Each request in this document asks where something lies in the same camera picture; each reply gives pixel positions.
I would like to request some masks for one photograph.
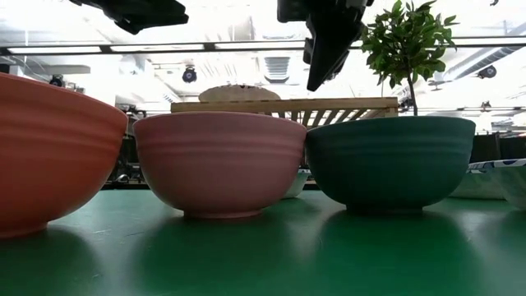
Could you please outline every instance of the dark green bowl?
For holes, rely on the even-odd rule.
[[[307,159],[320,189],[349,210],[421,210],[460,184],[474,133],[462,118],[336,123],[309,131]]]

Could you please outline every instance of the plant stem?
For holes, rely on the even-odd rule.
[[[408,72],[408,83],[409,83],[409,90],[411,91],[411,99],[413,100],[413,115],[418,116],[417,98],[415,98],[415,95],[414,95],[413,79],[411,77],[411,72]]]

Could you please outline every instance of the ceiling camera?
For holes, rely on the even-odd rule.
[[[496,69],[493,66],[486,67],[482,69],[478,74],[478,78],[484,79],[484,78],[493,78],[496,75]]]
[[[64,86],[64,80],[63,80],[62,75],[53,75],[53,77],[49,81],[49,84],[52,85],[52,86],[63,87]]]
[[[182,80],[186,83],[191,83],[197,80],[197,73],[193,67],[187,67],[187,70],[182,74]]]

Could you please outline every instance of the wooden crate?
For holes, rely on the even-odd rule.
[[[172,113],[196,111],[260,113],[287,118],[312,128],[343,121],[398,116],[398,100],[395,97],[388,97],[173,103],[171,111]]]

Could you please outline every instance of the wooden slat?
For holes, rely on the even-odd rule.
[[[323,125],[329,125],[333,119],[335,119],[336,115],[338,115],[338,112],[339,110],[332,110]]]
[[[398,108],[389,108],[385,112],[384,117],[398,117]]]
[[[366,109],[359,109],[353,116],[349,119],[349,121],[356,120],[362,116],[367,110]]]
[[[231,111],[231,112],[290,112],[342,109],[398,108],[396,98],[352,99],[285,99],[273,101],[239,101],[207,103],[172,103],[172,112]]]
[[[325,114],[325,110],[318,110],[318,114],[316,114],[316,117],[314,118],[312,127],[317,127],[318,124],[320,124],[320,120],[323,118],[324,114]]]
[[[303,114],[302,125],[303,125],[304,127],[306,127],[306,126],[309,124],[309,119],[311,119],[311,113],[312,113],[311,110],[307,110],[307,111],[305,111],[305,113]]]
[[[385,109],[369,110],[369,112],[365,113],[360,119],[382,118],[384,114]]]
[[[292,111],[290,114],[290,120],[297,122],[298,121],[298,111]]]
[[[341,115],[339,115],[338,119],[336,119],[336,123],[341,123],[343,120],[347,118],[349,114],[354,110],[345,110]]]

